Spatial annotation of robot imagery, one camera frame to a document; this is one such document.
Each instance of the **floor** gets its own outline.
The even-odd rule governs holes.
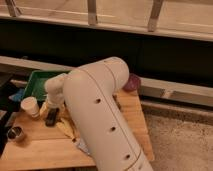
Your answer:
[[[153,110],[150,106],[144,106],[155,153],[153,169],[155,171],[211,171],[213,125],[208,121],[211,120],[210,114],[213,117],[213,112],[201,111],[200,119],[186,121],[190,115],[193,117],[193,112],[156,110],[157,108]],[[161,112],[167,113],[168,117],[162,117]],[[177,114],[179,118],[170,117],[173,114]]]

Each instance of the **yellow object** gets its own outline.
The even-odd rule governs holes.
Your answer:
[[[61,118],[61,122],[57,122],[56,126],[63,132],[65,135],[70,137],[72,140],[75,140],[74,129],[70,125],[69,121],[65,118]]]
[[[39,112],[40,112],[40,116],[42,116],[42,117],[45,117],[48,114],[49,108],[47,107],[46,102],[44,102],[42,104]]]

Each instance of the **banana peel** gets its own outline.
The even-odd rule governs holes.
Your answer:
[[[61,122],[57,122],[56,126],[63,132],[66,136],[70,137],[72,141],[76,140],[74,129],[72,128],[69,120],[65,118],[60,118]]]

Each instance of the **white cup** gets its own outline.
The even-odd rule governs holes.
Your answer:
[[[35,97],[27,97],[21,101],[21,108],[31,117],[39,116],[39,106]]]

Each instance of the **metal cup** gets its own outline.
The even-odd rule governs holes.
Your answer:
[[[23,132],[22,128],[19,126],[12,127],[7,132],[7,138],[9,141],[20,142],[26,137],[26,134]]]

